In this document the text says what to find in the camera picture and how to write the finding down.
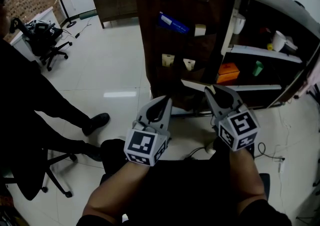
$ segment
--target black shoe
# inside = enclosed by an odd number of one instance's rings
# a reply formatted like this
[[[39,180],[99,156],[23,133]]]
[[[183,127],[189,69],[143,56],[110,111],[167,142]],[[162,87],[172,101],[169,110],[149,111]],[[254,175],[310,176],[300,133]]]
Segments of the black shoe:
[[[85,136],[89,136],[93,133],[97,128],[103,127],[110,120],[110,116],[108,113],[101,113],[96,115],[95,117],[90,119],[90,125],[82,128],[82,132]]]
[[[87,155],[89,158],[93,159],[94,161],[101,162],[101,156],[100,156],[100,148],[93,146],[89,143],[86,143],[85,145],[85,152],[83,153],[84,155]]]

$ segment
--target cabinet door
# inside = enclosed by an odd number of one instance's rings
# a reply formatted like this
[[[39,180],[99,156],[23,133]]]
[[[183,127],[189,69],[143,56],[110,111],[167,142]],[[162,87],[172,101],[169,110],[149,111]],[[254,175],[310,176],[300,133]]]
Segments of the cabinet door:
[[[120,15],[133,14],[137,12],[136,0],[117,0]]]
[[[119,15],[117,0],[93,0],[100,19]]]

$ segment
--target person's knee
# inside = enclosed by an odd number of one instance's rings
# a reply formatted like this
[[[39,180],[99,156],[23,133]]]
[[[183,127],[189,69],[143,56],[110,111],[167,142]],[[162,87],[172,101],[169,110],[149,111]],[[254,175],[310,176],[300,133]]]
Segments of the person's knee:
[[[125,148],[125,141],[121,139],[112,139],[112,140],[105,140],[101,144],[101,153],[116,153],[116,152],[123,152]]]

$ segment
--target blue package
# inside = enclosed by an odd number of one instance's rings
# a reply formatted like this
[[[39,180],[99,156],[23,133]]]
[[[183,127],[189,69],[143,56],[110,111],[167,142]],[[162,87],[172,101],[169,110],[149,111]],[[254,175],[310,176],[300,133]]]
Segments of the blue package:
[[[158,17],[158,25],[175,31],[175,32],[179,32],[182,34],[187,34],[189,32],[189,28],[187,26],[185,26],[184,24],[182,24],[181,22],[173,19],[172,17],[170,17],[169,15],[164,14],[163,12],[159,13],[159,17]]]

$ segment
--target office chair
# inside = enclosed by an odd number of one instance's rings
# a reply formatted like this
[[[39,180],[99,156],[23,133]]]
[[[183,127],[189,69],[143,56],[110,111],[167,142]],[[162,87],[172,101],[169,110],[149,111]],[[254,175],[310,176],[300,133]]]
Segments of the office chair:
[[[55,23],[49,25],[45,22],[32,21],[28,24],[24,24],[19,18],[13,18],[11,20],[10,32],[14,33],[16,29],[22,31],[27,37],[26,41],[30,44],[32,52],[35,56],[40,57],[40,61],[43,65],[46,65],[48,71],[51,71],[51,62],[56,55],[64,55],[65,59],[68,59],[68,55],[65,52],[61,52],[60,49],[68,45],[72,46],[72,42],[66,42],[58,47],[56,39],[63,33],[61,28],[56,28]]]
[[[42,190],[44,193],[48,192],[48,188],[43,186],[45,173],[62,192],[62,194],[64,194],[67,198],[71,198],[73,196],[70,191],[65,191],[62,188],[52,173],[50,166],[66,158],[76,161],[76,155],[64,154],[48,160],[47,148],[34,148],[32,151],[28,150],[27,154],[24,154],[23,152],[18,154],[12,153],[7,155],[6,158],[1,158],[2,167],[7,168],[7,172],[9,168],[13,174],[13,178],[8,178],[2,175],[2,177],[0,177],[0,182],[5,184],[17,184],[27,200],[33,200],[40,190]]]

